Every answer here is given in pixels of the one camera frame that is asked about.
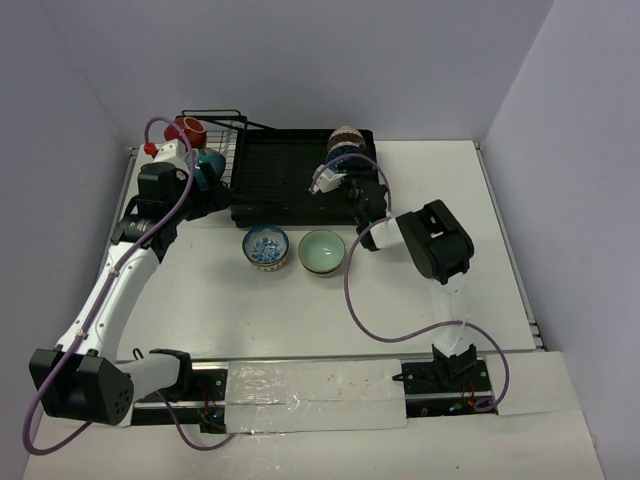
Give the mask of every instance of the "white wall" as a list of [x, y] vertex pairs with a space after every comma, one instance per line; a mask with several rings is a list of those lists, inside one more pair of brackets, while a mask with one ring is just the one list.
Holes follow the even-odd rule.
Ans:
[[379, 139], [484, 138], [552, 0], [42, 0], [126, 140], [239, 108]]
[[92, 286], [125, 157], [39, 3], [3, 2], [0, 58], [0, 476], [16, 479], [29, 359], [53, 347]]
[[484, 154], [607, 478], [640, 478], [640, 2], [556, 0]]

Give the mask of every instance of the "red cap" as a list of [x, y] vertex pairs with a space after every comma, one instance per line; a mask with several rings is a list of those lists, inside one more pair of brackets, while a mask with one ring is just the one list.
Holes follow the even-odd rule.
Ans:
[[158, 147], [156, 147], [155, 143], [145, 143], [144, 153], [146, 153], [147, 155], [151, 155], [152, 157], [155, 157], [156, 153], [158, 153]]

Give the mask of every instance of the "wire rack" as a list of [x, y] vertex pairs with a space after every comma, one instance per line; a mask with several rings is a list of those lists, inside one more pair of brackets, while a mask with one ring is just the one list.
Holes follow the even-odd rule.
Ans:
[[206, 147], [224, 155], [227, 164], [220, 180], [231, 185], [233, 166], [238, 152], [238, 133], [249, 124], [238, 110], [182, 110], [182, 116], [194, 117], [205, 123]]

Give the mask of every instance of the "light green bowl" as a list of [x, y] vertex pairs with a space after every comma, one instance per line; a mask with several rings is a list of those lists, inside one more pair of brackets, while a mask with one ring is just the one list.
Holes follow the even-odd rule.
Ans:
[[346, 251], [340, 235], [330, 230], [309, 232], [298, 245], [302, 266], [321, 275], [331, 273], [342, 265]]

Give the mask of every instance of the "blue bowl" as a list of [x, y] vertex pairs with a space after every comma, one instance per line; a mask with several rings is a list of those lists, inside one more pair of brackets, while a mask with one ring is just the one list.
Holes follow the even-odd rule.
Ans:
[[[327, 159], [325, 160], [324, 163], [329, 163], [334, 158], [338, 158], [342, 155], [347, 155], [349, 153], [359, 153], [360, 155], [364, 155], [366, 157], [369, 156], [369, 153], [367, 152], [367, 149], [365, 147], [356, 145], [354, 143], [346, 143], [344, 145], [334, 147], [333, 150], [331, 150], [327, 154]], [[356, 163], [362, 162], [362, 160], [357, 158], [353, 160], [355, 160]], [[345, 160], [341, 160], [337, 163], [334, 163], [329, 167], [329, 170], [331, 170], [333, 173], [342, 173], [344, 172], [345, 168], [349, 166], [350, 163], [353, 163], [352, 159], [347, 158]]]
[[[207, 182], [207, 179], [205, 178], [204, 173], [202, 173], [202, 170], [200, 170], [200, 166], [203, 165], [204, 163], [208, 163], [209, 165], [211, 165], [211, 167], [213, 167], [213, 171], [216, 173], [216, 176], [220, 178], [222, 177], [222, 174], [224, 173], [224, 169], [227, 166], [227, 159], [224, 158], [224, 155], [222, 155], [221, 153], [218, 153], [215, 150], [211, 150], [210, 148], [203, 148], [200, 150], [195, 149], [195, 150], [198, 153], [196, 157], [196, 172], [194, 175], [195, 177], [194, 180], [198, 182], [198, 186], [200, 187], [200, 189], [208, 190], [209, 183]], [[193, 154], [190, 151], [184, 157], [184, 161], [189, 168], [191, 168], [192, 155]]]
[[289, 237], [274, 225], [253, 227], [242, 240], [242, 251], [259, 270], [277, 270], [289, 252]]

